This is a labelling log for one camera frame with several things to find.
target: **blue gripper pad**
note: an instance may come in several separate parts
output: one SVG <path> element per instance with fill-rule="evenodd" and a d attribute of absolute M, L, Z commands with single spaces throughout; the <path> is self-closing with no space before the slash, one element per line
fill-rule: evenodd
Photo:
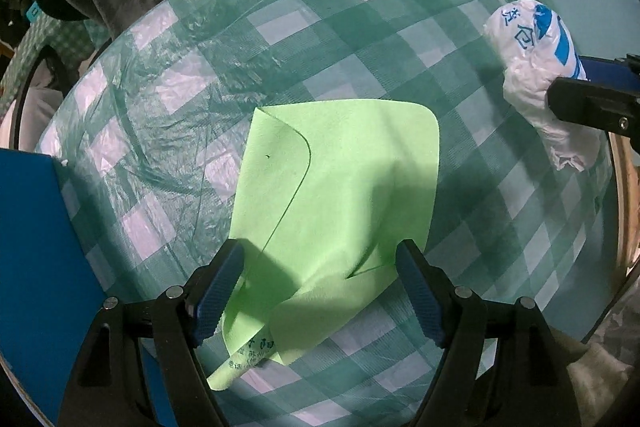
<path fill-rule="evenodd" d="M 411 306 L 414 307 L 422 333 L 442 347 L 447 337 L 442 327 L 442 306 L 404 241 L 396 248 L 396 270 L 409 295 Z"/>
<path fill-rule="evenodd" d="M 199 304 L 194 311 L 195 327 L 191 338 L 195 346 L 202 344 L 204 339 L 213 336 L 216 326 L 222 317 L 231 292 L 238 282 L 244 268 L 244 250 L 240 243 L 233 241 L 233 246 L 226 255 L 218 272 L 214 275 L 209 287 L 206 288 Z M 217 255 L 224 254 L 225 245 Z"/>

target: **metal screw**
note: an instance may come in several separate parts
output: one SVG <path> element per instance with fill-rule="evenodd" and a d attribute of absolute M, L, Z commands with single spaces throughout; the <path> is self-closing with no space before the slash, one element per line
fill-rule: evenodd
<path fill-rule="evenodd" d="M 171 288 L 166 291 L 166 296 L 170 299 L 175 299 L 180 295 L 182 295 L 182 286 L 171 286 Z"/>
<path fill-rule="evenodd" d="M 102 307 L 105 310 L 113 310 L 118 305 L 117 297 L 107 297 L 102 303 Z"/>
<path fill-rule="evenodd" d="M 536 302 L 531 297 L 520 297 L 520 304 L 527 310 L 532 310 L 536 307 Z"/>
<path fill-rule="evenodd" d="M 461 299 L 468 299 L 474 293 L 466 286 L 456 286 L 456 295 Z"/>

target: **wrinkled plastic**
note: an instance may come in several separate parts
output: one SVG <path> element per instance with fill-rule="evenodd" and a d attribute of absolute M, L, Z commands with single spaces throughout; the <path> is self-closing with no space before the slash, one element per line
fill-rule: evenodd
<path fill-rule="evenodd" d="M 558 120 L 546 90 L 558 76 L 586 80 L 569 30 L 560 16 L 535 0 L 505 4 L 489 17 L 484 34 L 505 65 L 504 99 L 536 128 L 556 169 L 581 172 L 598 156 L 595 129 Z"/>

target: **crumpled plastic bag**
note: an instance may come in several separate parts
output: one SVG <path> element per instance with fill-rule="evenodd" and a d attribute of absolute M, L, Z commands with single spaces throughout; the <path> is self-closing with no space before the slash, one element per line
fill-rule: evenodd
<path fill-rule="evenodd" d="M 551 163 L 578 172 L 593 166 L 600 131 L 558 120 L 546 103 L 546 90 L 558 76 L 588 82 L 560 16 L 538 1 L 519 0 L 498 8 L 484 35 L 505 65 L 504 99 L 536 128 Z"/>

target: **green and white tablecloth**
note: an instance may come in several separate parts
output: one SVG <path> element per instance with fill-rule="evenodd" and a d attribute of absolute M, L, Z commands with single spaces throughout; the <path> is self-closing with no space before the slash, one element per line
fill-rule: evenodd
<path fill-rule="evenodd" d="M 69 71 L 77 70 L 80 62 L 95 50 L 82 22 L 64 22 L 42 13 L 25 33 L 9 66 L 2 76 L 4 87 L 0 97 L 0 121 L 14 101 L 18 90 L 44 46 L 51 46 Z"/>
<path fill-rule="evenodd" d="M 211 260 L 255 107 L 389 98 L 424 104 L 440 125 L 427 258 L 485 298 L 528 295 L 544 307 L 591 230 L 611 165 L 603 134 L 593 168 L 553 170 L 504 101 L 502 68 L 480 36 L 504 2 L 157 6 L 86 74 L 41 142 L 60 159 L 62 194 L 103 288 L 155 298 Z M 219 333 L 199 356 L 207 374 L 226 359 Z M 396 281 L 311 353 L 250 370 L 217 397 L 232 425 L 392 427 L 413 415 L 439 359 Z"/>

